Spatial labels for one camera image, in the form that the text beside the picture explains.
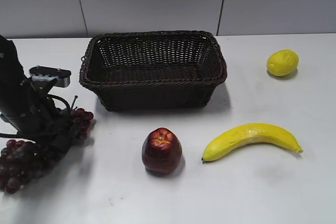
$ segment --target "dark brown wicker basket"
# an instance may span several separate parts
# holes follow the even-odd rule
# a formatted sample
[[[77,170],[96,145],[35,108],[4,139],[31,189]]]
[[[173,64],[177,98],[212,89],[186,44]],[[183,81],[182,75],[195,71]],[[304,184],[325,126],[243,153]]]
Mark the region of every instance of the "dark brown wicker basket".
[[[156,31],[92,38],[79,82],[108,111],[120,111],[205,106],[226,77],[212,34]]]

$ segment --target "lemon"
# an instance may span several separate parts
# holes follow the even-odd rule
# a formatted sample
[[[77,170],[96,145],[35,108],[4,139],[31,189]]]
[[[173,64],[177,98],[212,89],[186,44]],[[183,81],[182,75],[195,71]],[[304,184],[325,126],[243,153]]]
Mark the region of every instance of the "lemon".
[[[292,73],[299,64],[299,56],[291,50],[281,50],[267,60],[267,69],[274,76],[285,76]]]

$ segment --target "plastic fruit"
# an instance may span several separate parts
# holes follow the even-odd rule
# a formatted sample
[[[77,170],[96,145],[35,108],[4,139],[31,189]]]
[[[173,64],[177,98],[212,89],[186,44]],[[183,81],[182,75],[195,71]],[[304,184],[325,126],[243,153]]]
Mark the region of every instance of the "plastic fruit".
[[[252,143],[271,143],[301,153],[296,138],[278,126],[265,123],[250,123],[235,127],[215,138],[205,149],[202,160],[217,160],[234,149]]]
[[[142,146],[142,162],[146,169],[160,174],[174,171],[181,161],[182,147],[177,137],[166,128],[151,132]]]
[[[267,61],[267,69],[274,76],[285,76],[292,73],[299,64],[299,56],[291,50],[281,50],[271,55]]]

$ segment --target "red apple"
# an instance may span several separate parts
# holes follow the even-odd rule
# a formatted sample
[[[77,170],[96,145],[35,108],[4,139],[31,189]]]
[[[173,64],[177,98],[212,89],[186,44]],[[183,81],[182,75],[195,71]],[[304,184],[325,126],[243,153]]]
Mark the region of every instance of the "red apple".
[[[180,163],[182,147],[177,137],[166,128],[151,132],[142,146],[142,162],[146,169],[168,174]]]

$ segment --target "yellow banana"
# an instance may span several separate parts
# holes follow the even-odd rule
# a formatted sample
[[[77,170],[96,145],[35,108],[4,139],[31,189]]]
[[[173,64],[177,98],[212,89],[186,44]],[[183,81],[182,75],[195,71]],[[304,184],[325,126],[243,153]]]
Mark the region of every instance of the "yellow banana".
[[[205,149],[202,160],[217,160],[238,147],[252,143],[271,143],[296,153],[302,152],[296,138],[285,129],[271,124],[249,123],[215,138]]]

